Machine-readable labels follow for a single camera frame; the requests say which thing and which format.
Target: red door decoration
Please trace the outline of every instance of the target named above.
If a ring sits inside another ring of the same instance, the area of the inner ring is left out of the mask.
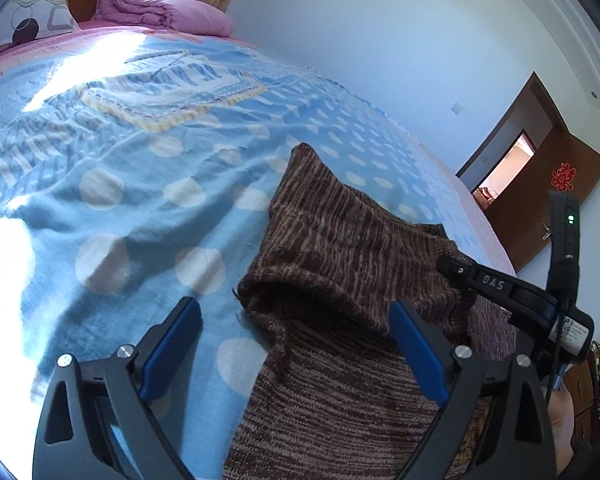
[[[569,163],[562,163],[560,168],[554,171],[554,177],[551,180],[551,185],[558,191],[565,192],[573,190],[573,177],[576,176],[576,169],[571,167]]]

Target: black circle on pillow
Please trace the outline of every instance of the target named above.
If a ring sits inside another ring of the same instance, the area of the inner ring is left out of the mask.
[[[13,43],[23,44],[36,39],[40,26],[38,22],[33,18],[27,18],[22,20],[20,24],[13,31]]]

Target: black cable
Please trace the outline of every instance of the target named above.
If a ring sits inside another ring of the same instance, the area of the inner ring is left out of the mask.
[[[544,400],[547,405],[551,400],[551,394],[554,391],[555,376],[558,371],[558,358],[560,357],[560,345],[562,344],[562,330],[564,329],[564,320],[567,316],[569,300],[564,300],[560,304],[560,313],[558,314],[558,327],[555,333],[554,360],[551,365],[551,373],[549,373],[549,384],[546,386],[546,395]]]

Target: human hand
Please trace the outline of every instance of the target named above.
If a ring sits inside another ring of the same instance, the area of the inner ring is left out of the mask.
[[[551,394],[548,411],[549,420],[551,421],[551,431],[554,434],[555,463],[559,475],[573,458],[571,435],[573,435],[573,425],[575,422],[573,399],[571,399],[571,394],[564,385],[564,382],[560,385],[559,390],[555,390]]]

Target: white label sticker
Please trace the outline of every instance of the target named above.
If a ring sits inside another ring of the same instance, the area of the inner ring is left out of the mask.
[[[555,335],[558,332],[558,321],[556,320],[554,328],[549,334],[549,339],[555,343]],[[582,351],[584,343],[587,342],[589,336],[589,329],[584,325],[581,325],[576,320],[570,317],[564,318],[564,326],[562,327],[562,341],[560,346],[567,352],[573,355],[578,355]]]

